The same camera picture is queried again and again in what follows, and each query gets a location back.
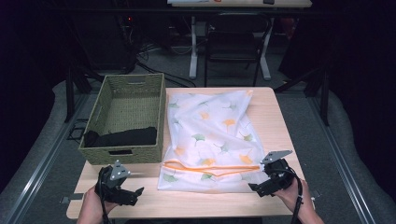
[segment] woven basket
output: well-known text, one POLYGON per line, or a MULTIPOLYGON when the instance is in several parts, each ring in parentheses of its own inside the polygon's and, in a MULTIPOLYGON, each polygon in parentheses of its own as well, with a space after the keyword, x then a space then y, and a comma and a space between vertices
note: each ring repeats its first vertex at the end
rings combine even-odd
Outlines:
POLYGON ((163 156, 163 120, 165 110, 163 74, 106 76, 96 99, 87 131, 99 135, 132 129, 155 127, 156 144, 152 146, 84 147, 78 150, 92 165, 161 162, 163 156))

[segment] laundry bag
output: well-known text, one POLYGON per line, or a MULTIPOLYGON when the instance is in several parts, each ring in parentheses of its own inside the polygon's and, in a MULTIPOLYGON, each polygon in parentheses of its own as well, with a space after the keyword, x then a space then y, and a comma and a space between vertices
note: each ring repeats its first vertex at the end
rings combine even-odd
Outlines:
POLYGON ((246 110, 253 91, 175 93, 167 119, 171 136, 159 190, 202 193, 252 192, 248 183, 268 179, 264 149, 246 110))

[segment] person's left hand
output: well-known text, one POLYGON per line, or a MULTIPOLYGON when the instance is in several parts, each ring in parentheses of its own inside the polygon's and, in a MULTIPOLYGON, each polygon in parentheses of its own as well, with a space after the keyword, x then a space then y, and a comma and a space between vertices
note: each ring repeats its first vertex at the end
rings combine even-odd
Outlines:
MULTIPOLYGON (((117 205, 117 203, 105 202, 106 212, 110 213, 117 205)), ((100 198, 95 193, 95 187, 92 187, 84 194, 84 201, 81 206, 81 211, 79 212, 77 224, 99 224, 103 221, 102 215, 103 210, 100 198)))

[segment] desk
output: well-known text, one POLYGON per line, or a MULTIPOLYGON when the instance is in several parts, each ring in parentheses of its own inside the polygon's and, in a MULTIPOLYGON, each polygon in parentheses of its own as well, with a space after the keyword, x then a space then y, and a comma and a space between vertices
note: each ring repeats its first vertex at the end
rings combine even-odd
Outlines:
MULTIPOLYGON (((247 115, 262 140, 264 150, 293 149, 289 132, 283 120, 274 91, 270 88, 170 88, 172 93, 214 94, 225 91, 253 90, 247 115)), ((170 142, 167 120, 163 130, 163 147, 170 142)), ((297 155, 285 157, 300 178, 304 178, 297 155)), ((145 187, 136 206, 116 207, 109 217, 113 218, 170 218, 170 217, 264 217, 291 215, 289 209, 277 197, 260 198, 256 192, 203 194, 193 192, 159 191, 157 181, 160 163, 124 164, 132 175, 122 184, 123 189, 137 190, 145 187)), ((85 163, 75 193, 84 193, 92 187, 102 166, 85 163)), ((71 201, 67 216, 77 219, 82 200, 71 201)))
MULTIPOLYGON (((207 2, 196 2, 185 1, 180 2, 180 0, 168 0, 168 3, 172 3, 173 7, 311 7, 312 3, 310 0, 275 0, 273 5, 264 4, 262 0, 222 0, 220 2, 215 2, 214 0, 209 0, 207 2)), ((260 60, 260 66, 262 68, 262 76, 264 80, 271 80, 270 71, 268 69, 267 61, 265 60, 265 52, 268 47, 268 42, 270 40, 272 28, 269 31, 267 37, 265 37, 264 47, 262 50, 262 57, 260 60)), ((191 63, 190 63, 190 78, 196 78, 196 70, 198 64, 198 55, 196 53, 196 32, 195 32, 195 18, 191 18, 191 63)))

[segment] chair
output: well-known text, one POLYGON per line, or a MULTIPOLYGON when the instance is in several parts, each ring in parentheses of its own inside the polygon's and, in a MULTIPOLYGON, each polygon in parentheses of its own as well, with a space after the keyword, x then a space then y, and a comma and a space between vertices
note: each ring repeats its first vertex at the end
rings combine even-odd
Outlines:
POLYGON ((205 36, 205 87, 207 64, 256 64, 253 86, 256 86, 265 37, 271 20, 259 13, 220 13, 206 23, 205 36))

